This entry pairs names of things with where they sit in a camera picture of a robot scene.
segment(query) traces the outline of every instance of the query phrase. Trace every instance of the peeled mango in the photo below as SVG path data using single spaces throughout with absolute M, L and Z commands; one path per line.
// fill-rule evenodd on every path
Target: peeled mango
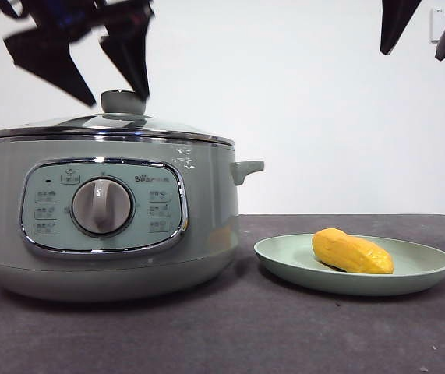
M 392 274 L 394 263 L 385 249 L 369 240 L 325 228 L 313 236 L 313 250 L 325 264 L 349 273 Z

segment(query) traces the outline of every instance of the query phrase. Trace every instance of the dial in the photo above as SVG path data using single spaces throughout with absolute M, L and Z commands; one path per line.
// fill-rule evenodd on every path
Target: dial
M 72 214 L 84 230 L 106 235 L 121 228 L 129 219 L 132 201 L 120 183 L 97 178 L 86 182 L 73 197 Z

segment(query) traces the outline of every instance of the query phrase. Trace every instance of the green plate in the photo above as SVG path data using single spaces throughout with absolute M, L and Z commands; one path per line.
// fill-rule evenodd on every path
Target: green plate
M 255 244 L 262 264 L 278 277 L 315 290 L 344 295 L 389 296 L 422 291 L 445 277 L 445 252 L 402 240 L 359 236 L 387 250 L 393 274 L 346 273 L 314 255 L 313 234 L 285 235 Z

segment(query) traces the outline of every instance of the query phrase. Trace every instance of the lid rim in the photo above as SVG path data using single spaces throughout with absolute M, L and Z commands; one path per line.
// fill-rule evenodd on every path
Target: lid rim
M 0 139 L 17 136 L 130 136 L 130 137 L 147 137 L 147 138 L 165 138 L 165 139 L 187 139 L 191 141 L 209 142 L 234 146 L 235 142 L 231 139 L 220 136 L 212 136 L 197 132 L 179 132 L 169 130 L 151 130 L 151 129 L 92 129 L 92 128 L 75 128 L 70 126 L 62 127 L 30 127 L 30 128 L 14 128 L 0 130 Z

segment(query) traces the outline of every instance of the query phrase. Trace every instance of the white wall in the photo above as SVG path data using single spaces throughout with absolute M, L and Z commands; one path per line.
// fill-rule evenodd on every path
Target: white wall
M 423 0 L 390 57 L 373 0 L 160 0 L 147 114 L 232 138 L 266 161 L 241 213 L 445 213 L 445 61 Z M 21 69 L 2 38 L 0 129 L 97 112 Z M 91 90 L 127 88 L 91 35 L 72 55 Z

